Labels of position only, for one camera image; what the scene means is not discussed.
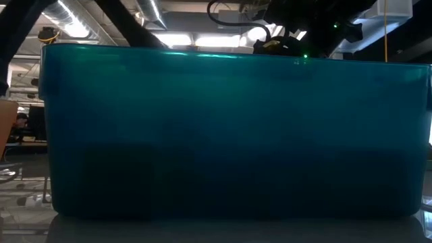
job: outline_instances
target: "plastic bin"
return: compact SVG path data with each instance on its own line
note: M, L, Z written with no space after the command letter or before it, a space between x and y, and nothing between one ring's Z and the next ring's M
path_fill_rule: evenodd
M398 217L421 203L431 68L43 48L55 209L77 217Z

